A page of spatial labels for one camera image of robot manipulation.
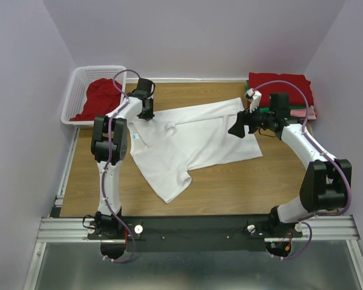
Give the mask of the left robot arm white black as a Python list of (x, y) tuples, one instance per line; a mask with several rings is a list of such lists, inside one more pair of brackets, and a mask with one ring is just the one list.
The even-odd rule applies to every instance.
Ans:
[(119, 179), (122, 161), (128, 152), (128, 125), (136, 118), (154, 118), (155, 84), (150, 79), (139, 78), (136, 88), (124, 96), (120, 105), (106, 115), (94, 119), (91, 153), (99, 172), (100, 198), (94, 215), (85, 215), (82, 226), (90, 239), (139, 239), (139, 231), (121, 217)]

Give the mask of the crumpled dark red t-shirt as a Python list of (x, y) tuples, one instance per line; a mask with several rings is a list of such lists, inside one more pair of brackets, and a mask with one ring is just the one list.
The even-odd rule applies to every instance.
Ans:
[(90, 83), (86, 96), (82, 112), (70, 121), (94, 121), (96, 116), (106, 115), (120, 105), (121, 93), (112, 79), (102, 78)]

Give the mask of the folded green t-shirt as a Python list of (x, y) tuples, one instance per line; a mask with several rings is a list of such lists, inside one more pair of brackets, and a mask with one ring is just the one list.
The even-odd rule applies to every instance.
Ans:
[[(249, 80), (246, 81), (245, 87), (244, 87), (244, 97), (247, 100), (247, 106), (250, 106), (251, 104), (251, 100), (249, 98), (249, 94), (247, 93), (250, 90), (250, 84), (249, 84)], [(300, 106), (290, 106), (290, 109), (305, 109), (306, 107), (304, 105), (300, 105)], [(261, 112), (269, 112), (270, 109), (269, 107), (260, 107), (260, 111)]]

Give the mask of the aluminium frame rail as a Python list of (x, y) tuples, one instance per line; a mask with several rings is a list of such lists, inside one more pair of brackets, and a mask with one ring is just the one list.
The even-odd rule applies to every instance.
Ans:
[(122, 219), (141, 233), (90, 233), (94, 211), (70, 192), (94, 191), (91, 134), (74, 139), (63, 206), (41, 220), (25, 289), (363, 289), (363, 254), (353, 216), (318, 216), (300, 227), (268, 226), (293, 199), (305, 167), (269, 134), (263, 156), (190, 171), (170, 204), (152, 190), (131, 155), (120, 171)]

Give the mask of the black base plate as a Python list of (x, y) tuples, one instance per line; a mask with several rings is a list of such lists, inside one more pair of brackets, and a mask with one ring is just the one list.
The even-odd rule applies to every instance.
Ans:
[(134, 225), (139, 239), (90, 239), (100, 240), (101, 253), (119, 258), (125, 252), (202, 252), (202, 251), (265, 251), (268, 240), (282, 244), (279, 252), (293, 237), (302, 237), (296, 224), (278, 234), (270, 234), (261, 228), (268, 214), (238, 214), (224, 216), (123, 216)]

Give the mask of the folded dark red t-shirt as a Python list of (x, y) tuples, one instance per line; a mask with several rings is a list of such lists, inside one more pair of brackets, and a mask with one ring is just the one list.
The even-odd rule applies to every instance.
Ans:
[(249, 88), (256, 89), (262, 94), (260, 107), (266, 108), (270, 104), (270, 94), (272, 93), (287, 93), (291, 106), (305, 106), (304, 99), (300, 92), (286, 83), (271, 83), (264, 87), (258, 88), (260, 85), (281, 80), (289, 82), (296, 86), (306, 97), (308, 105), (314, 105), (313, 94), (311, 90), (311, 81), (307, 80), (304, 75), (296, 74), (274, 74), (274, 73), (249, 73)]

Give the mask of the white t-shirt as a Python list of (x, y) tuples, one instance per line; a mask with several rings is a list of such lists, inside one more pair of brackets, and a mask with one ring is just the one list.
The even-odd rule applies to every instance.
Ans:
[(130, 154), (141, 174), (165, 203), (191, 183), (190, 170), (259, 158), (263, 154), (253, 135), (228, 134), (240, 98), (158, 111), (150, 121), (135, 118), (128, 125)]

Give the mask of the folded pink t-shirt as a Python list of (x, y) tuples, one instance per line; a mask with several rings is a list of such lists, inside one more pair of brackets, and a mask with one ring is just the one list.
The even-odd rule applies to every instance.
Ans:
[(290, 115), (292, 117), (297, 117), (297, 118), (302, 118), (302, 119), (305, 119), (306, 115), (308, 115), (309, 120), (316, 120), (316, 118), (317, 118), (316, 112), (315, 112), (313, 106), (309, 106), (308, 111), (306, 110), (306, 108), (290, 110)]

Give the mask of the white plastic laundry basket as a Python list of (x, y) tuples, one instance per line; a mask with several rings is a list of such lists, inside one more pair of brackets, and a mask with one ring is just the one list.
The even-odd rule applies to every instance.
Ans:
[(82, 113), (87, 101), (87, 89), (98, 79), (112, 79), (117, 73), (126, 69), (121, 65), (80, 66), (73, 71), (69, 81), (60, 120), (63, 124), (79, 128), (91, 128), (94, 121), (71, 121), (77, 114)]

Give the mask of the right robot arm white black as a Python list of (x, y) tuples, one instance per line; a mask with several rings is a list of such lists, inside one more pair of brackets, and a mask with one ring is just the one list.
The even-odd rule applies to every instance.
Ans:
[(244, 138), (246, 134), (270, 130), (292, 149), (306, 168), (298, 197), (272, 208), (261, 228), (278, 237), (310, 217), (346, 213), (352, 203), (351, 163), (328, 153), (310, 135), (306, 121), (291, 116), (288, 94), (271, 94), (268, 112), (259, 108), (261, 97), (255, 89), (245, 93), (248, 107), (237, 113), (229, 134)]

